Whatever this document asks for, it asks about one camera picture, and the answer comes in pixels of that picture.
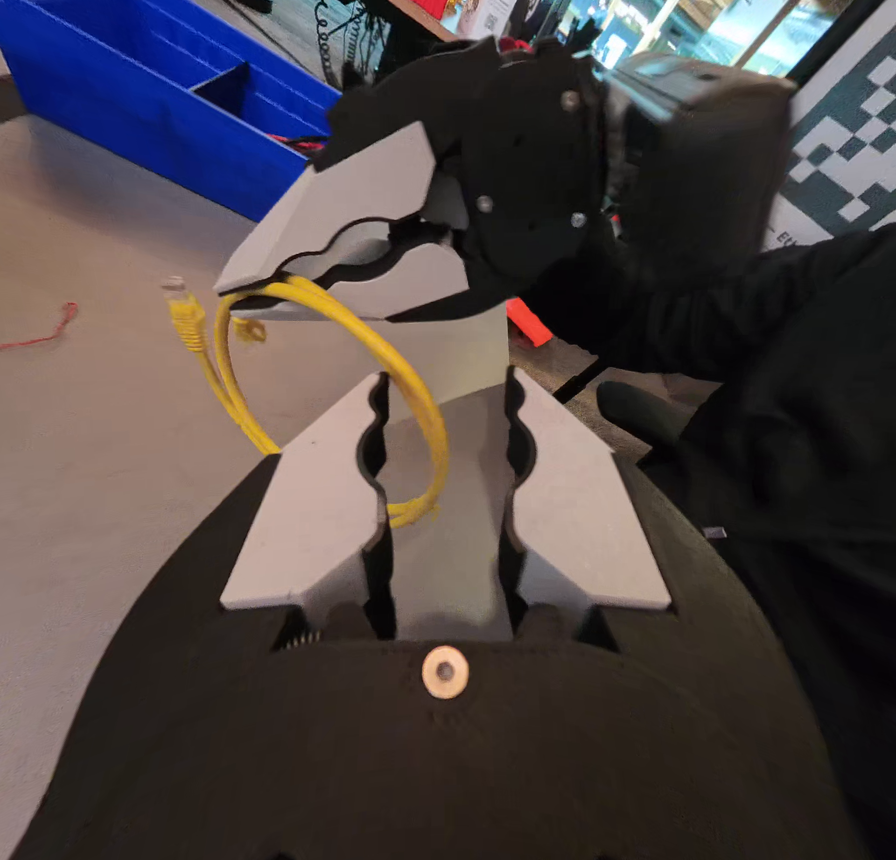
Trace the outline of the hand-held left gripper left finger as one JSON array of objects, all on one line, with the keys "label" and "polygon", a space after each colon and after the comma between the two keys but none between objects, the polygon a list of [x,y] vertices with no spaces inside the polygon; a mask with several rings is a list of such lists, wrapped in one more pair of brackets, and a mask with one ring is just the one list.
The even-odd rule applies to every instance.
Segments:
[{"label": "hand-held left gripper left finger", "polygon": [[276,458],[230,578],[229,610],[364,605],[390,579],[384,427],[390,379],[367,376]]}]

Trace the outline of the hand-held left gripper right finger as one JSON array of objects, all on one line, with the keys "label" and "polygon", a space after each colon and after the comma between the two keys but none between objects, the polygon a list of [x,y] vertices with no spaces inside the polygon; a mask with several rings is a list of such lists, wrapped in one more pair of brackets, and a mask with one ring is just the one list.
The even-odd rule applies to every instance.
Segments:
[{"label": "hand-held left gripper right finger", "polygon": [[671,596],[614,452],[516,366],[507,369],[503,592],[510,612],[552,605],[664,611]]}]

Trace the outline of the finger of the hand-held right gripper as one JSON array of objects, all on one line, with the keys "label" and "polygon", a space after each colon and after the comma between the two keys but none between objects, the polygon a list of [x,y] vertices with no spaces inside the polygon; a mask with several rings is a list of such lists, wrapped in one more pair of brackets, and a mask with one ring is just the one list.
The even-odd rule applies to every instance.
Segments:
[{"label": "finger of the hand-held right gripper", "polygon": [[434,171],[419,120],[324,171],[309,164],[230,256],[216,294],[261,283],[292,259],[319,256],[354,225],[419,213]]},{"label": "finger of the hand-held right gripper", "polygon": [[441,241],[400,249],[386,233],[342,233],[324,252],[289,259],[249,237],[231,255],[231,290],[275,275],[303,276],[363,320],[381,321],[468,289],[464,263]]}]

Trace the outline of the blue bin with tag sticker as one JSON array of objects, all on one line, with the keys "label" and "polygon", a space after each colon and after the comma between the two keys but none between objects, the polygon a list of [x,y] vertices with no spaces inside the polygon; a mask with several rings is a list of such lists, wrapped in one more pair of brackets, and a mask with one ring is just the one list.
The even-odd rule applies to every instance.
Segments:
[{"label": "blue bin with tag sticker", "polygon": [[27,110],[258,222],[340,94],[191,0],[1,0]]}]

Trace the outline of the person's right forearm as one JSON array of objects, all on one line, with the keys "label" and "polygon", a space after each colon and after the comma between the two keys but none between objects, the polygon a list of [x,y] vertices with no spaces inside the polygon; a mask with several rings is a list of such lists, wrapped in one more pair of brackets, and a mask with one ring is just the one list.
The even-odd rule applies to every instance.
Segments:
[{"label": "person's right forearm", "polygon": [[895,225],[764,252],[763,371],[790,415],[894,418]]}]

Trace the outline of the person's right hand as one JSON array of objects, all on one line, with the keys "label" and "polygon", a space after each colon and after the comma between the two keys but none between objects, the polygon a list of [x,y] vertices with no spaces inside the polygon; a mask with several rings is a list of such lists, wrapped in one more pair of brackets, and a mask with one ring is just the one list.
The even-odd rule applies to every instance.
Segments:
[{"label": "person's right hand", "polygon": [[780,320],[773,294],[755,277],[660,290],[605,220],[521,299],[554,336],[609,367],[716,383],[731,378]]}]

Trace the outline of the red cloth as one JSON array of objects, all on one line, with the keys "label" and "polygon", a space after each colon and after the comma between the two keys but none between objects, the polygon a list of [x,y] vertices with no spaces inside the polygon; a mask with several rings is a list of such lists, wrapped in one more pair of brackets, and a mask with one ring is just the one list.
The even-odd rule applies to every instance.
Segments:
[{"label": "red cloth", "polygon": [[521,299],[506,301],[505,310],[508,321],[533,347],[539,348],[553,339],[552,332]]}]

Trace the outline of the wooden side table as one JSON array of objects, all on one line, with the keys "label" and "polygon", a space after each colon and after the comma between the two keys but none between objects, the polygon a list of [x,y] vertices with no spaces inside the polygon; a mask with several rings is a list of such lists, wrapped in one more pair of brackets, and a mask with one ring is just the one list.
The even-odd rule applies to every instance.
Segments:
[{"label": "wooden side table", "polygon": [[413,0],[384,0],[392,7],[404,14],[424,30],[436,37],[440,41],[452,42],[457,39],[454,32],[444,25],[440,20],[426,12],[419,4]]}]

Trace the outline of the framed marker sign on easel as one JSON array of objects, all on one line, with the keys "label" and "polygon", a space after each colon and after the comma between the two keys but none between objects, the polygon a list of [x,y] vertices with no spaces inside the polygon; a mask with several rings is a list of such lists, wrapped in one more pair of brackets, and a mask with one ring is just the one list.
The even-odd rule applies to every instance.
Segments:
[{"label": "framed marker sign on easel", "polygon": [[794,145],[764,249],[895,221],[895,0],[884,0],[798,91]]}]

